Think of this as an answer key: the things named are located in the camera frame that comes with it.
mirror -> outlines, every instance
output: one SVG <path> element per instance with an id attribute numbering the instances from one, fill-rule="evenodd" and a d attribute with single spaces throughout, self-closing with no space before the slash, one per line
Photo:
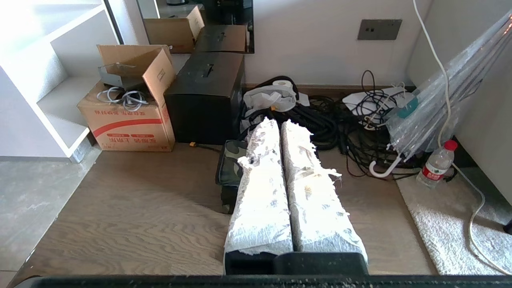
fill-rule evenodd
<path id="1" fill-rule="evenodd" d="M 137 0 L 137 3 L 150 44 L 169 45 L 171 53 L 204 51 L 199 49 L 204 49 L 205 43 L 211 48 L 215 45 L 212 41 L 219 44 L 221 39 L 228 38 L 223 44 L 236 47 L 233 52 L 254 53 L 252 1 Z"/>

teal object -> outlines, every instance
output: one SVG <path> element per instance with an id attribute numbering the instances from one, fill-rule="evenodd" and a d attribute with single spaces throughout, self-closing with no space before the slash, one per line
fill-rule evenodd
<path id="1" fill-rule="evenodd" d="M 414 96 L 414 98 L 411 99 L 407 103 L 407 105 L 400 110 L 398 110 L 398 117 L 405 119 L 407 118 L 416 108 L 418 107 L 418 97 Z"/>

wall socket panel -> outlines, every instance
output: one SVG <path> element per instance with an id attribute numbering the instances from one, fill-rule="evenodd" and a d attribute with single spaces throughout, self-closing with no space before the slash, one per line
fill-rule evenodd
<path id="1" fill-rule="evenodd" d="M 358 40 L 396 40 L 401 19 L 363 19 Z"/>

white cabinet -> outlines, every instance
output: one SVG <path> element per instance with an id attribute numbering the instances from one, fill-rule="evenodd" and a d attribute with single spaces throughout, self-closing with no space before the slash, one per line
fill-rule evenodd
<path id="1" fill-rule="evenodd" d="M 96 46 L 119 40 L 101 0 L 36 2 L 0 17 L 0 156 L 69 158 L 89 133 L 76 105 L 99 80 Z"/>

clear plastic umbrella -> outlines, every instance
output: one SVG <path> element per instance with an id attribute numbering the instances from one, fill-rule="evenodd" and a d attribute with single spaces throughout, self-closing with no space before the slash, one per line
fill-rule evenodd
<path id="1" fill-rule="evenodd" d="M 384 173 L 375 172 L 376 162 L 373 161 L 370 172 L 374 176 L 387 177 L 400 161 L 407 161 L 419 151 L 436 149 L 441 130 L 441 142 L 453 136 L 486 73 L 510 42 L 511 34 L 512 10 L 445 66 L 451 104 L 451 116 L 446 127 L 443 128 L 447 118 L 445 79 L 441 71 L 420 85 L 405 107 L 397 107 L 389 113 L 386 127 L 390 146 L 398 156 Z"/>

